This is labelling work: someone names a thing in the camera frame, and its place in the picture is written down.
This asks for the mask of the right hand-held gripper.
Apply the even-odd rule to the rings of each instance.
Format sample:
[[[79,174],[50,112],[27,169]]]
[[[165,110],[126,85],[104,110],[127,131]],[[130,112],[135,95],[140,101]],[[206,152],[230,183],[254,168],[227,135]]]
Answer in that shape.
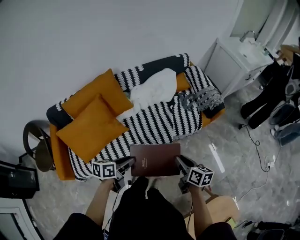
[[[190,185],[198,188],[210,185],[215,173],[213,170],[204,166],[198,166],[195,161],[184,155],[176,156],[175,162],[179,171],[183,174],[179,181],[179,188],[182,194],[188,192]]]

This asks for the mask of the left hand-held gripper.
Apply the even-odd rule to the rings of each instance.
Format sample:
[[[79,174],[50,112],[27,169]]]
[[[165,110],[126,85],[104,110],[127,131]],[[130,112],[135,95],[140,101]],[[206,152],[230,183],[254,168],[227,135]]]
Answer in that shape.
[[[124,174],[135,164],[135,157],[123,157],[115,161],[92,160],[92,176],[100,179],[114,179],[113,191],[119,191],[125,186]]]

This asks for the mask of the brown notebook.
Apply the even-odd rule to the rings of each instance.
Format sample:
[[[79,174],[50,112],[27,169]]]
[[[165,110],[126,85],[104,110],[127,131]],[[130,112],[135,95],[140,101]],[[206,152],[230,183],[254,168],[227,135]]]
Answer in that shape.
[[[130,156],[135,158],[131,168],[134,177],[163,177],[179,175],[175,158],[180,156],[180,144],[131,145]]]

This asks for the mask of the person's left forearm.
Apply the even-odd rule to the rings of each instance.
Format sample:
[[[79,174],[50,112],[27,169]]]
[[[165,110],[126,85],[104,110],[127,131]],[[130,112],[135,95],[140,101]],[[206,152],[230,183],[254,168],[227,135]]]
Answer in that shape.
[[[110,191],[113,189],[114,179],[103,180],[97,188],[95,195],[89,204],[85,215],[98,226],[102,226],[105,216],[105,208]]]

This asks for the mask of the person's right forearm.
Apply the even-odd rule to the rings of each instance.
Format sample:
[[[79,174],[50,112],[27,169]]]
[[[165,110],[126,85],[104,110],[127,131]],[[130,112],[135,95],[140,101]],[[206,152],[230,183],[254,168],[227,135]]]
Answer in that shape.
[[[190,185],[189,191],[191,193],[194,209],[195,237],[199,237],[210,225],[213,224],[213,221],[206,206],[201,189],[194,185]]]

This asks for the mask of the wooden coffee table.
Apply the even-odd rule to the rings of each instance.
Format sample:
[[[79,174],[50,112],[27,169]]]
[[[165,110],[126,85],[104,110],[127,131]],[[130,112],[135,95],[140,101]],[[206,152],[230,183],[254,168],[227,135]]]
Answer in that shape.
[[[206,206],[213,223],[226,222],[229,218],[237,223],[240,218],[240,211],[231,196],[210,197],[206,200]]]

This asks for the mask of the person's black trousers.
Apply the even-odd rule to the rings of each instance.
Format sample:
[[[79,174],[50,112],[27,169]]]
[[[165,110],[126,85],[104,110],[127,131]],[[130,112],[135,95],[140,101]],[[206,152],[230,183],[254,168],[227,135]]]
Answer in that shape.
[[[158,189],[154,187],[147,189],[148,184],[147,178],[138,177],[132,186],[123,193],[119,208],[131,211],[137,209],[158,210],[170,205]]]

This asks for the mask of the orange cushion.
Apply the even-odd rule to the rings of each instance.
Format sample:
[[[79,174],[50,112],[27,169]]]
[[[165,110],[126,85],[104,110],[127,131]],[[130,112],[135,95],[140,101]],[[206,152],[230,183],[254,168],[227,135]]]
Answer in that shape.
[[[97,96],[104,100],[115,117],[133,108],[133,104],[122,91],[111,69],[85,85],[63,103],[62,107],[75,119]]]
[[[111,141],[127,132],[100,95],[56,135],[85,163],[89,163]]]

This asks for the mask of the person's dark shirt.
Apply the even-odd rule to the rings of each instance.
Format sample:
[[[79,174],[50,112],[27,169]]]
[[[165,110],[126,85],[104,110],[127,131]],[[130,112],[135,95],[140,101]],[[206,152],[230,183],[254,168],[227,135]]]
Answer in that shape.
[[[183,216],[174,208],[158,211],[150,207],[126,214],[118,208],[112,218],[108,237],[104,230],[88,216],[81,213],[70,215],[53,240],[237,240],[231,226],[219,222],[208,226],[196,239],[187,232]]]

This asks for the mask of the grey knotted scarf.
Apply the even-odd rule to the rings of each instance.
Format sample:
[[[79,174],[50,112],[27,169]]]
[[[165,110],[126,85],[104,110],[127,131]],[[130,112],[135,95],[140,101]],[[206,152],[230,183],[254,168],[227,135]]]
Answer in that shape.
[[[178,93],[177,96],[180,99],[181,105],[185,110],[192,111],[194,108],[200,110],[199,104],[196,102],[200,96],[200,93],[197,94],[188,94],[184,95],[184,93]]]

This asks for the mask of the grey fringed throw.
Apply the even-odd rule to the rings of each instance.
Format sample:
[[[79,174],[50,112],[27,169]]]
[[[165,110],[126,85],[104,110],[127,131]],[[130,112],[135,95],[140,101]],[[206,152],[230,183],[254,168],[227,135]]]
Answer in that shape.
[[[224,102],[219,91],[214,86],[209,86],[195,93],[195,102],[200,111],[212,110]]]

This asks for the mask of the white fluffy blanket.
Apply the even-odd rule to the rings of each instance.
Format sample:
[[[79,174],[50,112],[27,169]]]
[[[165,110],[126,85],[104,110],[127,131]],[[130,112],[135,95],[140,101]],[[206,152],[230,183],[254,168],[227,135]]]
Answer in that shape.
[[[165,68],[152,75],[144,83],[133,87],[129,93],[129,100],[133,107],[117,116],[116,119],[121,122],[149,106],[169,102],[175,95],[176,89],[176,72]]]

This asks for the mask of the dark round chair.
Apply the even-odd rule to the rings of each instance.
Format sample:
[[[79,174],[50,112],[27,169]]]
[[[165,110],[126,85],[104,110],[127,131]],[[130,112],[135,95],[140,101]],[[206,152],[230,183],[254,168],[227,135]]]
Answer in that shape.
[[[32,149],[29,145],[30,134],[38,139],[35,149]],[[51,138],[36,121],[30,121],[25,125],[22,139],[26,153],[35,160],[40,171],[56,170],[51,148]]]

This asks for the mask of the white vanity cabinet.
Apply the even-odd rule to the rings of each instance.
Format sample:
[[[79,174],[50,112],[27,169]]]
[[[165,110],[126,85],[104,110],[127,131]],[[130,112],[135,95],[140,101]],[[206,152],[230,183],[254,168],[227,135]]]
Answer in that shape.
[[[272,63],[252,37],[243,42],[239,37],[218,38],[203,71],[225,98],[251,84]]]

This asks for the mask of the black monitor box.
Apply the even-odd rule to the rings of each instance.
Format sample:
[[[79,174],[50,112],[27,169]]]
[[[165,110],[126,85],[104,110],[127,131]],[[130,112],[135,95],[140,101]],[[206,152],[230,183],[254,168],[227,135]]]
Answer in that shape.
[[[0,197],[31,199],[40,190],[35,168],[0,161]]]

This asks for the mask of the grey shell backpack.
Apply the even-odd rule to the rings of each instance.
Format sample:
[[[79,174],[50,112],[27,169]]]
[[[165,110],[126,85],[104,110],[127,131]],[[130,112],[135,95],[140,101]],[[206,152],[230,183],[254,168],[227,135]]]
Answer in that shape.
[[[300,79],[290,80],[285,87],[285,99],[271,112],[269,124],[284,126],[300,121]]]

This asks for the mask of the chrome faucet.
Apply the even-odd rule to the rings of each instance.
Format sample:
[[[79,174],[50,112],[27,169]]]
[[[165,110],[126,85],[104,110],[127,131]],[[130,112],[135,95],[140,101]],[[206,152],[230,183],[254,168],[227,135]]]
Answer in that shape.
[[[240,42],[243,43],[247,37],[247,35],[249,33],[252,33],[253,34],[253,37],[254,37],[254,40],[257,40],[257,37],[256,37],[256,33],[253,31],[253,30],[248,30],[246,32],[244,32],[244,34],[242,35],[242,37],[240,38]]]

